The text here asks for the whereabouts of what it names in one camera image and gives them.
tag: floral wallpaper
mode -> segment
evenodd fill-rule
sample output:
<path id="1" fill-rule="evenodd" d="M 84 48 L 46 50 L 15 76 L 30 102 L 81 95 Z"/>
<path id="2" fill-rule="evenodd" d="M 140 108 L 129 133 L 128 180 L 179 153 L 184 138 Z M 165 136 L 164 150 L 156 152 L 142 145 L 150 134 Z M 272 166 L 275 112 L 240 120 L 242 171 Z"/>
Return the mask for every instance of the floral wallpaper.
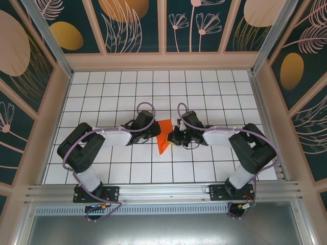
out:
<path id="1" fill-rule="evenodd" d="M 216 52 L 231 1 L 167 0 L 167 52 Z"/>
<path id="2" fill-rule="evenodd" d="M 271 65 L 291 109 L 327 72 L 327 0 L 309 3 Z"/>
<path id="3" fill-rule="evenodd" d="M 0 5 L 0 82 L 38 111 L 53 66 L 8 0 Z"/>
<path id="4" fill-rule="evenodd" d="M 327 86 L 292 121 L 314 180 L 327 178 Z"/>
<path id="5" fill-rule="evenodd" d="M 33 119 L 0 91 L 0 182 L 12 184 L 33 123 Z"/>

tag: orange triangular block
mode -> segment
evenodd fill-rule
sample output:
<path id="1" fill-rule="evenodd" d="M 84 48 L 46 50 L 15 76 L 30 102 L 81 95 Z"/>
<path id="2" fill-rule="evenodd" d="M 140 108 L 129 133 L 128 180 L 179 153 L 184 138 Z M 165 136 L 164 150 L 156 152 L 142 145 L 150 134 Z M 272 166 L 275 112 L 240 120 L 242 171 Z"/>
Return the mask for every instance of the orange triangular block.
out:
<path id="1" fill-rule="evenodd" d="M 158 121 L 161 133 L 157 136 L 159 154 L 161 155 L 165 149 L 169 146 L 167 142 L 168 134 L 171 133 L 173 129 L 173 124 L 171 119 Z"/>

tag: dark teal wallpaper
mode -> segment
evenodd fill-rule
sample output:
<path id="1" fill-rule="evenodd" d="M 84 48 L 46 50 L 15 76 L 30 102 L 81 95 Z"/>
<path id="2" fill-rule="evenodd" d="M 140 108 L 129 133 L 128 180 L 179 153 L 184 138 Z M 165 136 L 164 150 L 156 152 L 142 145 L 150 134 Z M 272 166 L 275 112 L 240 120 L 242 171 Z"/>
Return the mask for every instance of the dark teal wallpaper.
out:
<path id="1" fill-rule="evenodd" d="M 0 92 L 0 182 L 12 184 L 33 123 L 33 119 Z"/>
<path id="2" fill-rule="evenodd" d="M 293 13 L 291 14 L 291 17 L 289 18 L 288 22 L 286 23 L 284 29 L 282 30 L 281 34 L 279 35 L 279 37 L 277 38 L 275 45 L 272 47 L 270 53 L 268 54 L 268 60 L 270 60 L 270 57 L 272 56 L 272 54 L 275 52 L 276 47 L 280 41 L 280 39 L 284 36 L 288 26 L 290 25 L 290 23 L 292 22 L 294 16 L 296 15 L 296 12 L 298 11 L 299 7 L 301 6 L 301 4 L 303 3 L 303 0 L 298 0 L 296 7 L 293 11 Z"/>
<path id="3" fill-rule="evenodd" d="M 241 0 L 225 51 L 259 51 L 283 3 Z"/>
<path id="4" fill-rule="evenodd" d="M 218 51 L 230 4 L 167 0 L 167 52 Z"/>
<path id="5" fill-rule="evenodd" d="M 327 2 L 311 1 L 271 68 L 288 109 L 327 71 Z"/>
<path id="6" fill-rule="evenodd" d="M 7 197 L 4 195 L 0 195 L 0 216 L 2 214 L 2 210 L 4 209 Z"/>
<path id="7" fill-rule="evenodd" d="M 314 180 L 327 178 L 327 86 L 292 120 Z"/>
<path id="8" fill-rule="evenodd" d="M 326 212 L 327 212 L 327 191 L 321 192 L 320 197 L 322 199 L 322 203 L 325 206 Z"/>
<path id="9" fill-rule="evenodd" d="M 0 5 L 0 33 L 0 79 L 38 111 L 53 67 L 7 0 Z"/>
<path id="10" fill-rule="evenodd" d="M 108 53 L 159 52 L 157 0 L 92 0 Z"/>

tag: purple cable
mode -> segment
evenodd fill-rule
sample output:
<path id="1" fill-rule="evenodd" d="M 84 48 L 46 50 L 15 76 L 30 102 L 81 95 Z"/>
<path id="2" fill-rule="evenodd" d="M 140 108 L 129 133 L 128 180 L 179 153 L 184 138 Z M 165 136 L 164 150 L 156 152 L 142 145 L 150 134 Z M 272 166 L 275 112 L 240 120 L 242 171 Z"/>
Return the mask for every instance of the purple cable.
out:
<path id="1" fill-rule="evenodd" d="M 101 199 L 101 198 L 99 198 L 99 197 L 97 197 L 97 196 L 95 196 L 95 195 L 93 195 L 91 192 L 89 192 L 86 188 L 85 188 L 85 186 L 81 183 L 81 181 L 80 181 L 80 179 L 78 178 L 78 176 L 77 176 L 77 174 L 71 169 L 71 168 L 69 168 L 69 167 L 66 167 L 66 161 L 67 161 L 67 158 L 68 158 L 68 156 L 70 155 L 70 153 L 73 151 L 73 149 L 84 139 L 84 138 L 86 138 L 87 136 L 89 136 L 89 135 L 91 135 L 91 134 L 93 134 L 93 133 L 97 133 L 97 132 L 107 132 L 107 131 L 125 131 L 125 132 L 132 132 L 132 133 L 136 133 L 136 132 L 140 132 L 140 131 L 143 131 L 143 130 L 145 130 L 145 129 L 148 129 L 149 127 L 151 127 L 151 125 L 153 124 L 153 122 L 154 122 L 154 120 L 155 120 L 155 109 L 154 109 L 154 107 L 153 107 L 153 105 L 152 104 L 150 104 L 150 103 L 148 103 L 148 102 L 141 102 L 141 103 L 139 103 L 139 105 L 137 106 L 137 111 L 138 111 L 138 109 L 139 109 L 139 106 L 140 105 L 143 105 L 143 104 L 146 104 L 146 105 L 149 105 L 149 106 L 151 106 L 151 108 L 152 108 L 152 112 L 153 112 L 153 118 L 152 118 L 152 120 L 151 120 L 151 122 L 148 124 L 148 125 L 146 125 L 144 128 L 142 128 L 142 129 L 135 129 L 135 130 L 132 130 L 132 129 L 121 129 L 121 128 L 106 128 L 106 129 L 94 129 L 94 130 L 92 130 L 92 131 L 90 131 L 90 132 L 87 132 L 86 134 L 84 134 L 83 136 L 81 136 L 73 145 L 72 145 L 72 147 L 71 148 L 69 148 L 69 150 L 67 151 L 67 153 L 66 153 L 66 155 L 64 156 L 64 158 L 63 158 L 63 161 L 62 161 L 62 167 L 65 169 L 65 170 L 68 170 L 68 171 L 71 171 L 71 172 L 73 172 L 73 176 L 74 176 L 74 178 L 76 179 L 76 181 L 80 184 L 80 186 L 85 190 L 85 192 L 87 193 L 87 194 L 89 194 L 91 197 L 93 197 L 94 199 L 96 199 L 96 200 L 99 200 L 99 201 L 101 201 L 101 202 L 104 202 L 104 203 L 110 203 L 110 204 L 118 204 L 118 206 L 117 207 L 115 207 L 110 213 L 108 213 L 108 214 L 106 214 L 106 215 L 104 215 L 104 216 L 102 216 L 101 218 L 99 218 L 99 219 L 97 219 L 98 221 L 100 221 L 100 220 L 103 220 L 103 219 L 105 219 L 106 217 L 108 217 L 108 216 L 110 216 L 113 212 L 115 212 L 118 208 L 120 208 L 121 207 L 121 205 L 122 205 L 122 203 L 120 203 L 120 202 L 112 202 L 112 201 L 108 201 L 108 200 L 104 200 L 104 199 Z M 86 217 L 88 218 L 88 221 L 90 221 L 90 218 L 88 217 L 88 215 L 89 215 L 89 213 L 91 212 L 91 211 L 93 211 L 93 210 L 95 210 L 95 209 L 90 209 L 88 212 L 87 212 L 87 214 L 86 214 Z"/>
<path id="2" fill-rule="evenodd" d="M 266 142 L 267 142 L 267 143 L 268 143 L 268 144 L 269 144 L 269 145 L 274 149 L 274 151 L 275 151 L 276 154 L 277 154 L 277 159 L 276 159 L 276 161 L 275 161 L 272 165 L 262 168 L 262 169 L 261 169 L 261 170 L 260 170 L 256 175 L 254 175 L 254 176 L 251 178 L 251 180 L 254 181 L 254 198 L 253 198 L 253 200 L 255 201 L 255 197 L 256 197 L 256 177 L 257 177 L 257 175 L 258 175 L 260 172 L 262 172 L 262 171 L 264 171 L 264 170 L 266 170 L 266 169 L 268 169 L 268 168 L 273 167 L 274 165 L 276 165 L 277 163 L 279 163 L 279 162 L 281 161 L 281 152 L 279 151 L 279 149 L 274 145 L 273 142 L 271 142 L 271 141 L 270 141 L 269 139 L 267 139 L 266 137 L 264 137 L 264 136 L 262 136 L 262 135 L 260 135 L 260 134 L 257 134 L 257 133 L 255 133 L 255 132 L 253 132 L 253 131 L 250 131 L 250 130 L 246 130 L 246 129 L 237 129 L 237 128 L 233 128 L 233 129 L 231 129 L 231 128 L 219 128 L 219 127 L 206 128 L 206 129 L 204 129 L 204 128 L 199 128 L 199 127 L 193 126 L 193 125 L 189 124 L 187 121 L 185 121 L 185 120 L 183 119 L 183 117 L 181 116 L 181 114 L 180 114 L 180 109 L 179 109 L 179 107 L 180 107 L 181 105 L 183 105 L 183 106 L 185 107 L 186 112 L 188 111 L 188 107 L 187 107 L 186 104 L 184 104 L 184 103 L 179 103 L 178 106 L 177 106 L 177 113 L 178 113 L 178 116 L 180 117 L 180 119 L 183 121 L 183 123 L 184 123 L 185 125 L 187 125 L 187 126 L 193 128 L 193 129 L 201 130 L 201 131 L 214 131 L 214 130 L 216 130 L 216 129 L 221 130 L 221 131 L 240 131 L 240 132 L 244 132 L 244 133 L 247 133 L 247 134 L 252 134 L 252 135 L 254 135 L 254 136 L 256 136 L 256 137 L 258 137 L 258 138 L 260 138 L 260 139 L 266 141 Z M 229 204 L 228 204 L 228 213 L 227 213 L 227 214 L 228 214 L 229 217 L 233 217 L 233 216 L 235 216 L 234 214 L 230 213 L 230 211 L 229 211 L 229 210 L 230 210 L 230 207 L 231 207 L 231 204 L 232 204 L 232 203 L 229 203 Z"/>

